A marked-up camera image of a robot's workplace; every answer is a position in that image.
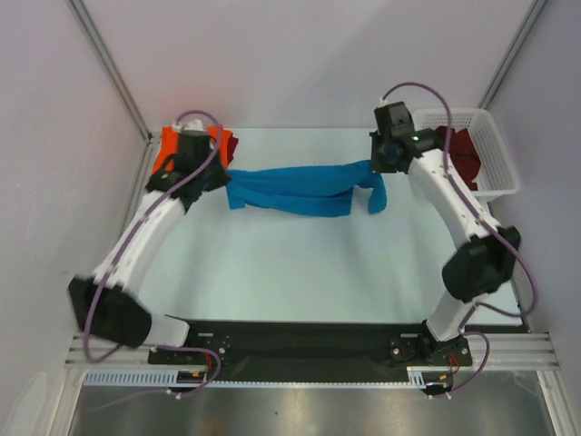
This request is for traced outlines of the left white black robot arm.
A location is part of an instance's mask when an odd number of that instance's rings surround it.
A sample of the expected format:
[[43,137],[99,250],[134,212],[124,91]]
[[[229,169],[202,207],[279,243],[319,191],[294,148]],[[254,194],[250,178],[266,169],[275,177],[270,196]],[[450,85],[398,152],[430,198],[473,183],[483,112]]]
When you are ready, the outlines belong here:
[[189,124],[162,130],[160,152],[129,227],[88,277],[68,286],[74,316],[84,337],[94,336],[135,349],[168,347],[177,362],[190,363],[200,342],[188,322],[145,308],[139,298],[143,279],[168,234],[203,193],[224,187],[226,169],[238,143],[223,126]]

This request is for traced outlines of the blue t shirt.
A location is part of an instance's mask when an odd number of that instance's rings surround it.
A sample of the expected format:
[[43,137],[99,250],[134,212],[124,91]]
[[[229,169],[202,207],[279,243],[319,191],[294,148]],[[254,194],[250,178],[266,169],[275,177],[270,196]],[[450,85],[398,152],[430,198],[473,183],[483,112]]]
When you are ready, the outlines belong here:
[[368,213],[384,211],[388,195],[369,160],[259,171],[230,170],[226,185],[232,210],[253,206],[309,217],[335,218],[351,212],[356,187],[369,189]]

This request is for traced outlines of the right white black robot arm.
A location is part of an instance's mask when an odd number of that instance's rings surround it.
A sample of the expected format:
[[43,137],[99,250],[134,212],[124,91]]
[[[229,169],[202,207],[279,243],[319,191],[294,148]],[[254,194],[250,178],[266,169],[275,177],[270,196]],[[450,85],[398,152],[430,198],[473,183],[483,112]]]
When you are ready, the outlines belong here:
[[439,213],[456,249],[442,268],[445,292],[422,322],[418,338],[418,356],[440,364],[458,346],[476,309],[511,278],[520,233],[502,227],[482,208],[458,178],[436,133],[425,129],[389,137],[375,131],[369,136],[372,171],[403,173],[415,182]]

